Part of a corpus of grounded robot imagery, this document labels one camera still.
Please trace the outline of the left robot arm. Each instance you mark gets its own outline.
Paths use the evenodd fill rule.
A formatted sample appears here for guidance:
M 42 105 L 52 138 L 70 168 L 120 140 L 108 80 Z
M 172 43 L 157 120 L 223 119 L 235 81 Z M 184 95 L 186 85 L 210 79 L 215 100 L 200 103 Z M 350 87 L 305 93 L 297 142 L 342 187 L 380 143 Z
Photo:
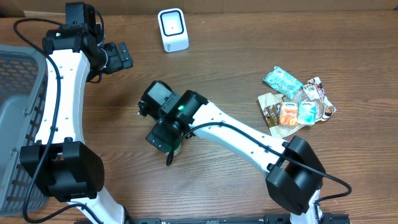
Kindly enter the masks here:
M 105 43 L 101 14 L 70 2 L 65 22 L 46 33 L 39 52 L 47 59 L 44 113 L 33 145 L 19 156 L 30 187 L 79 209 L 92 223 L 129 223 L 126 208 L 104 185 L 103 161 L 85 144 L 82 128 L 85 85 L 131 68 L 126 45 Z

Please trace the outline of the teal tissue pack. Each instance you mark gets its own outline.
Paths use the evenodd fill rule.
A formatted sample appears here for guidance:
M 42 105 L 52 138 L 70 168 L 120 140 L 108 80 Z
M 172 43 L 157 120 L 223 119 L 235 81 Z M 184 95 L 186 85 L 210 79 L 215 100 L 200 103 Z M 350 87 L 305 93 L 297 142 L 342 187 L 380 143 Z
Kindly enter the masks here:
M 298 103 L 298 124 L 314 125 L 316 116 L 316 104 L 311 101 L 299 101 Z

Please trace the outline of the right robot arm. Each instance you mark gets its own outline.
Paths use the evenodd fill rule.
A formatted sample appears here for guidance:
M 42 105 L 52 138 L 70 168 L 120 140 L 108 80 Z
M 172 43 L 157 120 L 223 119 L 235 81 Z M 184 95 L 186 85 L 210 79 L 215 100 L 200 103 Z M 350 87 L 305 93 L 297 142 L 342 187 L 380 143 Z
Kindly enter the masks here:
M 167 154 L 170 166 L 185 138 L 197 136 L 241 156 L 266 178 L 269 196 L 290 212 L 291 223 L 320 223 L 315 203 L 325 169 L 300 137 L 275 138 L 239 122 L 195 91 L 179 95 L 162 81 L 154 81 L 141 97 L 139 114 L 156 120 L 146 139 Z

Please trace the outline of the orange tissue pack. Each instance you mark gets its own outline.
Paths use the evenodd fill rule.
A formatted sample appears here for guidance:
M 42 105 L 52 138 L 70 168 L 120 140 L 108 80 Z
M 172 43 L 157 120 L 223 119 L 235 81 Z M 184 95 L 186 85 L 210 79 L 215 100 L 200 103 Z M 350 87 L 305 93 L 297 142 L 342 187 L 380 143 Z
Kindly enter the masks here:
M 279 124 L 285 126 L 296 126 L 298 118 L 298 105 L 291 102 L 280 104 Z

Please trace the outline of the teal crinkled wrapper packet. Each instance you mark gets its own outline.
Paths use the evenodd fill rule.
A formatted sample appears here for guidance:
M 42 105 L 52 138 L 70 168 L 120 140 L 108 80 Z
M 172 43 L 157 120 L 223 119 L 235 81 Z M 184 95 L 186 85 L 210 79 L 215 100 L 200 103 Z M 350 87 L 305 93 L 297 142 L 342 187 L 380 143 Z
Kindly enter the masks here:
M 303 88 L 302 82 L 278 66 L 275 66 L 263 81 L 289 99 L 292 99 L 296 92 Z

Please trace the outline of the green lid jar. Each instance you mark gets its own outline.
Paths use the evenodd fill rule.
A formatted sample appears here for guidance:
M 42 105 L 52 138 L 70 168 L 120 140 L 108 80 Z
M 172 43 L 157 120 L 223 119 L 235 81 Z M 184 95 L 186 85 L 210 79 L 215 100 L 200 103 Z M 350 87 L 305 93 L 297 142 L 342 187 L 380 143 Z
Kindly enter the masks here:
M 179 144 L 178 147 L 176 147 L 175 150 L 174 150 L 174 155 L 176 156 L 177 154 L 180 154 L 181 150 L 182 150 L 182 144 Z

